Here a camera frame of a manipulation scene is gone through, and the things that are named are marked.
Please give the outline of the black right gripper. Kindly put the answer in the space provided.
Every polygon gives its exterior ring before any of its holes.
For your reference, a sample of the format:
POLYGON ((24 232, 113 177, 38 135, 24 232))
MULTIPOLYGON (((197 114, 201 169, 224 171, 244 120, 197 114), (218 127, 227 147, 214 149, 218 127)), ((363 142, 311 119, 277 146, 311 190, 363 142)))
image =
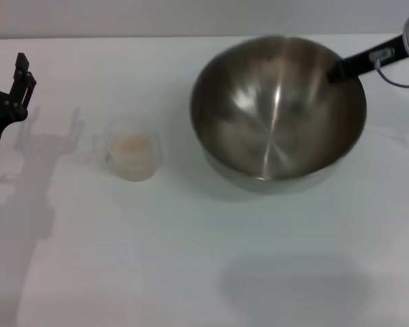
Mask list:
POLYGON ((380 57, 381 66, 407 59, 408 53, 403 35, 398 35, 359 54, 336 61, 327 72, 327 80, 330 83, 341 83, 375 70, 376 55, 380 57))

